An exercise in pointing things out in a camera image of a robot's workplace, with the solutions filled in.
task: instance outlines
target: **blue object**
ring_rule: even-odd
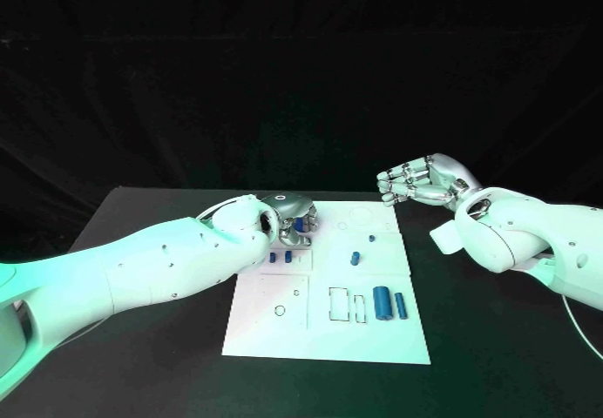
[[[296,222],[293,223],[293,229],[296,229],[299,233],[305,231],[305,220],[302,218],[296,218]]]
[[[385,286],[374,288],[375,318],[390,320],[394,317],[393,302],[390,300],[390,289]]]
[[[361,253],[358,251],[352,252],[352,266],[358,266],[358,262],[361,261]]]
[[[400,319],[407,320],[408,319],[408,313],[406,312],[406,305],[404,305],[404,298],[401,293],[395,293],[395,305],[398,306],[398,314]]]

